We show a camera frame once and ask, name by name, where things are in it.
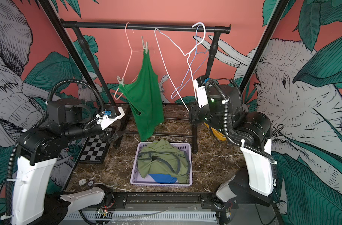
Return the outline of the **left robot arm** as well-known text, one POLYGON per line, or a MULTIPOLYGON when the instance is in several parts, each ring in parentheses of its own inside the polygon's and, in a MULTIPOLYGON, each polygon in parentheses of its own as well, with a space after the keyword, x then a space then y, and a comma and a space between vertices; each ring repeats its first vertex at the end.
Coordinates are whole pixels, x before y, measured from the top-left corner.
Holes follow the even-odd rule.
POLYGON ((115 131, 113 123, 125 116, 124 110, 106 106, 97 89, 91 89, 100 104, 94 117, 83 118, 86 105, 81 100, 54 100, 56 90, 66 83, 67 79, 52 87, 42 118, 23 131, 12 150, 6 178, 6 211, 0 217, 6 225, 57 225, 71 213, 92 205, 110 207, 115 202, 112 190, 104 185, 58 197, 46 193, 53 168, 63 163, 58 156, 70 142, 97 135, 112 143, 123 135, 115 131))

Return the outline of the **green tank top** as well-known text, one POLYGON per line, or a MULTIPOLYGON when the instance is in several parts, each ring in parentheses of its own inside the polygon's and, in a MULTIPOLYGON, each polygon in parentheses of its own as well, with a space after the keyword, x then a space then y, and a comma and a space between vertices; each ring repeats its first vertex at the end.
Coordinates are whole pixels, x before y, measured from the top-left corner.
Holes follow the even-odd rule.
POLYGON ((155 127, 164 122, 163 102, 149 53, 143 54, 142 67, 136 81, 119 85, 131 108, 141 141, 150 138, 155 127))

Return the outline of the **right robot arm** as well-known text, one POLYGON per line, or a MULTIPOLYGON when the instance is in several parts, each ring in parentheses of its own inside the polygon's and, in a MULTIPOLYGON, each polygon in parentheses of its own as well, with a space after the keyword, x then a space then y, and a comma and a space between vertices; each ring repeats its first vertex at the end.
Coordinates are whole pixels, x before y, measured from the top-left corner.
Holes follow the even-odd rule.
POLYGON ((211 134, 219 132, 228 144, 238 146, 246 167, 221 184, 212 202, 219 208, 229 208, 238 201, 268 206, 277 182, 277 161, 271 155, 271 122, 261 112, 243 108, 242 92, 232 79, 220 84, 215 79, 193 81, 197 102, 189 111, 193 125, 208 125, 211 134))

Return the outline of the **light blue wire hanger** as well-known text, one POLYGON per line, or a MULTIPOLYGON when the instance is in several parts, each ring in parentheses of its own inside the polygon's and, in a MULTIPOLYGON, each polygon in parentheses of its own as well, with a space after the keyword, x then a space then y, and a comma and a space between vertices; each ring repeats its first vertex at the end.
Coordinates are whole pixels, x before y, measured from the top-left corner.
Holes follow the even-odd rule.
MULTIPOLYGON (((198 50, 198 47, 196 47, 195 51, 193 52, 193 58, 190 62, 190 66, 194 75, 200 69, 200 67, 205 63, 205 61, 208 58, 208 55, 209 55, 208 51, 205 50, 203 52, 200 52, 198 50), (198 61, 198 59, 200 59, 199 55, 205 55, 202 62, 198 61)), ((188 69, 181 84, 177 87, 177 91, 180 93, 190 81, 191 81, 191 72, 190 72, 190 69, 188 69)))

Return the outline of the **blue tank top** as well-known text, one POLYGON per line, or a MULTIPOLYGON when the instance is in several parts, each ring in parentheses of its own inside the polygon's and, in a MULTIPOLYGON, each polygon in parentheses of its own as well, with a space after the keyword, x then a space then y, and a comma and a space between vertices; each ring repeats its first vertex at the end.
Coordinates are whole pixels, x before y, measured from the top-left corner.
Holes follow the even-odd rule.
POLYGON ((156 183, 160 183, 160 184, 174 184, 178 181, 177 178, 172 177, 169 174, 150 174, 150 177, 156 183))

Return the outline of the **white wire hanger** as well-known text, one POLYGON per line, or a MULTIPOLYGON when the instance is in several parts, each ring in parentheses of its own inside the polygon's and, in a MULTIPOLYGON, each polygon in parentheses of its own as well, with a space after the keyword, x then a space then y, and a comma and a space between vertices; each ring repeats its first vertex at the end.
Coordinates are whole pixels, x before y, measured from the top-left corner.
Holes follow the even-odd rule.
POLYGON ((173 82, 173 80, 172 80, 172 78, 171 78, 171 76, 170 76, 170 74, 168 72, 168 69, 167 69, 167 66, 165 64, 165 61, 164 61, 164 58, 163 58, 163 54, 162 54, 162 51, 161 51, 161 48, 160 48, 160 44, 159 44, 159 41, 158 41, 157 32, 159 32, 161 35, 167 37, 172 42, 172 44, 175 47, 178 48, 178 50, 182 53, 182 55, 184 57, 187 57, 186 61, 187 61, 187 65, 188 65, 188 72, 190 72, 191 78, 194 80, 194 73, 192 71, 192 67, 191 67, 191 63, 189 62, 189 59, 191 57, 191 53, 195 52, 197 50, 198 46, 205 40, 205 38, 206 38, 206 27, 205 27, 204 23, 202 23, 202 22, 197 22, 197 23, 192 25, 192 28, 196 28, 196 32, 198 31, 198 28, 200 26, 203 29, 203 37, 202 37, 201 42, 198 42, 197 44, 195 44, 195 46, 189 52, 186 52, 186 53, 169 36, 167 36, 166 34, 162 33, 161 30, 158 27, 156 27, 154 29, 155 39, 156 39, 156 42, 157 42, 158 50, 159 50, 159 53, 160 53, 160 56, 161 56, 161 59, 162 59, 162 63, 163 63, 165 72, 168 75, 171 84, 173 85, 177 95, 179 96, 179 99, 181 100, 182 104, 184 105, 184 107, 186 108, 187 111, 189 111, 189 108, 187 107, 185 101, 182 99, 182 96, 180 95, 178 88, 175 86, 175 84, 174 84, 174 82, 173 82))

